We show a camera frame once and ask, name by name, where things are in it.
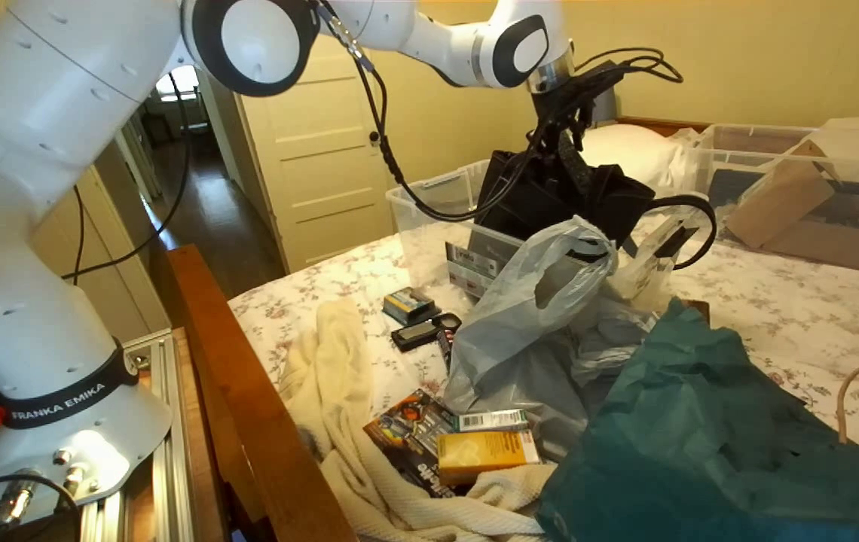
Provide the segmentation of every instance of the green fabric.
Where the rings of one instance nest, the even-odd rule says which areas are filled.
[[[673,304],[549,479],[549,539],[859,539],[859,444]]]

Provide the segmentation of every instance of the white plastic bag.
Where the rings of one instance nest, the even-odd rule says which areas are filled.
[[[582,217],[529,239],[464,317],[445,400],[526,408],[543,451],[564,456],[647,330],[605,285],[613,269],[613,241]]]

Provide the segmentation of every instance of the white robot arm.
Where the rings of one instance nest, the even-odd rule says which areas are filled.
[[[240,92],[285,92],[333,12],[357,43],[431,62],[453,84],[545,84],[564,71],[554,0],[502,0],[487,25],[462,26],[431,20],[414,0],[9,0],[0,19],[0,476],[39,476],[91,504],[117,491],[168,429],[157,398],[130,385],[121,346],[85,293],[39,263],[29,231],[171,62],[198,59]],[[0,507],[0,528],[53,512],[54,491],[30,493],[18,514]]]

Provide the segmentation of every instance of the wooden floor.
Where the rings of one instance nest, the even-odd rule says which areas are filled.
[[[196,245],[227,298],[285,278],[278,241],[245,189],[222,175],[217,140],[207,133],[190,140],[190,180],[159,239],[164,248]],[[166,217],[185,178],[185,140],[159,143],[155,162],[164,182],[164,201],[155,201],[155,214]]]

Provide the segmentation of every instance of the door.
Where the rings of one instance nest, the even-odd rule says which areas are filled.
[[[243,117],[290,271],[392,231],[364,88],[336,40],[316,40],[293,89],[245,95]]]

